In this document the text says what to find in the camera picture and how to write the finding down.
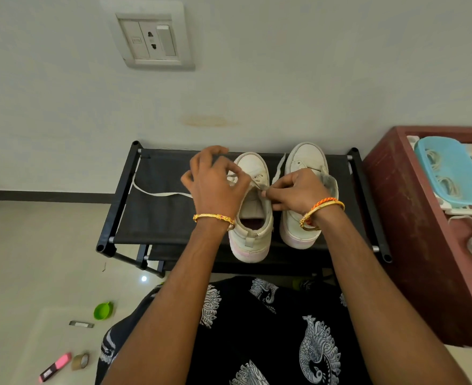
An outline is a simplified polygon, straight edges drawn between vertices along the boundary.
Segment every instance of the wall plate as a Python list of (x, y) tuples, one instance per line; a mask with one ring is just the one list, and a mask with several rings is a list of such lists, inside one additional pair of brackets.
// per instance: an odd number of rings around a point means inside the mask
[[(118, 51), (129, 67), (173, 68), (194, 70), (191, 57), (184, 5), (168, 0), (100, 0), (100, 5)], [(171, 21), (176, 56), (168, 59), (135, 59), (121, 26), (121, 20)]]

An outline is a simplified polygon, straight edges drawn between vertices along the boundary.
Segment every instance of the pink highlighter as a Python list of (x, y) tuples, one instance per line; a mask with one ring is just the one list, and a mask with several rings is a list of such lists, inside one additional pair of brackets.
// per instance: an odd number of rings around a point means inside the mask
[(49, 378), (53, 376), (58, 370), (60, 370), (63, 366), (69, 363), (72, 360), (72, 353), (66, 353), (62, 355), (56, 362), (54, 362), (51, 366), (44, 370), (44, 372), (38, 377), (38, 381), (40, 383), (47, 381)]

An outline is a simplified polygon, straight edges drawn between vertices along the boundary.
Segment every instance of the wall stain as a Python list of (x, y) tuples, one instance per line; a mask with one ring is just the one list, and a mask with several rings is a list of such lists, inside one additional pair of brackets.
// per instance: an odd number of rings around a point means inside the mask
[(229, 127), (238, 125), (237, 122), (230, 122), (223, 116), (214, 115), (184, 115), (181, 116), (181, 123), (190, 127)]

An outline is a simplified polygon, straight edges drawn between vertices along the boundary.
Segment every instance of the hand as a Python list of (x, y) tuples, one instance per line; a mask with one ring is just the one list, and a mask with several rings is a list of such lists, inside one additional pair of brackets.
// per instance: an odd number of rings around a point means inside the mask
[(279, 178), (262, 196), (275, 202), (273, 210), (292, 210), (306, 214), (318, 201), (330, 197), (330, 194), (311, 169), (300, 169)]
[[(181, 182), (194, 198), (197, 214), (222, 214), (231, 219), (235, 219), (238, 214), (250, 184), (250, 176), (224, 156), (212, 163), (213, 155), (227, 152), (229, 149), (222, 146), (206, 147), (190, 160), (191, 170), (181, 177)], [(229, 170), (238, 176), (238, 182), (234, 186), (229, 186), (227, 181)]]

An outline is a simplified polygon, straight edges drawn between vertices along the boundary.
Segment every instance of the black dress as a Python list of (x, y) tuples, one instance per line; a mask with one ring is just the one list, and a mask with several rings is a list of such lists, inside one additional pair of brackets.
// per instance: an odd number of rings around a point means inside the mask
[[(187, 383), (371, 383), (341, 291), (321, 281), (302, 287), (253, 277), (210, 284)], [(96, 385), (160, 288), (105, 335)]]

